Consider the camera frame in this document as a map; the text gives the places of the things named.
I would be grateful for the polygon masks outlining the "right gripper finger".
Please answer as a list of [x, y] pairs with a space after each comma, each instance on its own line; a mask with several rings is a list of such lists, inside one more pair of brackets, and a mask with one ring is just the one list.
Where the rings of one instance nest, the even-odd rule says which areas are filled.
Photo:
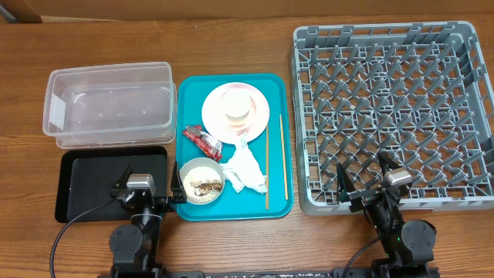
[[339, 203], [354, 202], [350, 198], [350, 193], [355, 191], [353, 182], [350, 180], [343, 165], [337, 163], [337, 201]]
[[390, 170], [394, 170], [394, 169], [397, 169], [397, 168], [400, 168], [401, 166], [398, 165], [396, 162], [392, 161], [384, 152], [382, 151], [378, 151], [377, 153], [377, 159], [378, 159], [378, 162], [379, 162], [379, 165], [381, 167], [381, 171], [382, 171], [382, 174], [383, 174], [383, 181], [384, 180], [384, 174], [387, 172], [387, 171], [390, 171]]

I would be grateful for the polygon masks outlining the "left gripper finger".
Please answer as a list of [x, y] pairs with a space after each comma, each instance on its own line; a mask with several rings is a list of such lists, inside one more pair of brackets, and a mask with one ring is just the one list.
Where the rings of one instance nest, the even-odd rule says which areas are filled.
[[171, 176], [172, 200], [175, 204], [184, 204], [187, 202], [187, 194], [184, 190], [183, 181], [181, 180], [178, 163], [174, 163]]
[[123, 174], [117, 179], [112, 188], [110, 189], [111, 193], [119, 193], [122, 189], [127, 187], [127, 181], [130, 175], [132, 174], [130, 165], [124, 170]]

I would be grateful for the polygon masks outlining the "grey metal bowl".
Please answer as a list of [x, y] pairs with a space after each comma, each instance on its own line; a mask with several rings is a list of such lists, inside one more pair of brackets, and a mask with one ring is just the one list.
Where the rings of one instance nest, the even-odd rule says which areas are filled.
[[196, 168], [196, 167], [210, 167], [210, 168], [213, 168], [215, 169], [219, 175], [221, 176], [222, 180], [223, 180], [223, 185], [225, 187], [225, 176], [223, 174], [223, 171], [219, 165], [219, 163], [217, 163], [216, 161], [210, 159], [210, 158], [194, 158], [192, 160], [190, 160], [189, 162], [187, 162], [180, 170], [180, 176], [181, 176], [181, 180], [183, 181], [184, 180], [184, 177], [185, 175], [192, 169], [192, 168]]

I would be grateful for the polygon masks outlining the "red foil snack wrapper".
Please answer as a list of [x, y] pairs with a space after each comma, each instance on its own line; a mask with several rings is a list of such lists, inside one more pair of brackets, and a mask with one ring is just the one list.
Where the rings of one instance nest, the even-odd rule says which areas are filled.
[[187, 125], [182, 134], [196, 144], [207, 157], [216, 162], [222, 159], [223, 143], [204, 131], [201, 125]]

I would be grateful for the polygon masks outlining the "white napkin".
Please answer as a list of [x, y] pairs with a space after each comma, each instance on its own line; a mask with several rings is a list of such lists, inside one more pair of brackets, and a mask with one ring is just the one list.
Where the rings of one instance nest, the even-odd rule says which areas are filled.
[[231, 182], [236, 193], [244, 188], [250, 188], [260, 194], [265, 194], [266, 176], [261, 172], [258, 161], [254, 158], [246, 140], [246, 132], [241, 134], [236, 142], [235, 152], [226, 163], [220, 163], [225, 178]]

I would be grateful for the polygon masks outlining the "white paper cup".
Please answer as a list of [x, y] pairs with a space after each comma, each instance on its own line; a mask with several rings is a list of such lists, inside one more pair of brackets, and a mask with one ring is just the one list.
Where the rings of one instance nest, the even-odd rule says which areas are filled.
[[228, 91], [222, 97], [225, 115], [233, 120], [244, 119], [250, 111], [251, 98], [243, 91]]

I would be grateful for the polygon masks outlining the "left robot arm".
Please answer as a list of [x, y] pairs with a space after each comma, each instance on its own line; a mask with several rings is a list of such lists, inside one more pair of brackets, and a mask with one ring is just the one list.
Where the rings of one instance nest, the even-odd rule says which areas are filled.
[[110, 196], [131, 213], [130, 223], [118, 226], [110, 235], [112, 277], [170, 276], [157, 261], [157, 252], [163, 218], [187, 201], [177, 164], [172, 172], [172, 195], [157, 197], [156, 188], [152, 175], [134, 174], [130, 168], [111, 188]]

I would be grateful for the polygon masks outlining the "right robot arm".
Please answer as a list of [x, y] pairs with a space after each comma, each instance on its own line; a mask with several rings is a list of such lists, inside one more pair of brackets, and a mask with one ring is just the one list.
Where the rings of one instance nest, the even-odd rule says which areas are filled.
[[[337, 163], [337, 201], [348, 202], [352, 212], [362, 211], [374, 227], [373, 239], [348, 261], [342, 277], [439, 277], [428, 267], [434, 259], [437, 229], [421, 219], [405, 221], [398, 208], [411, 188], [413, 177], [386, 154], [377, 152], [383, 179], [376, 188], [358, 191], [341, 163]], [[353, 269], [353, 262], [373, 244], [380, 242], [386, 257], [375, 259], [364, 270]]]

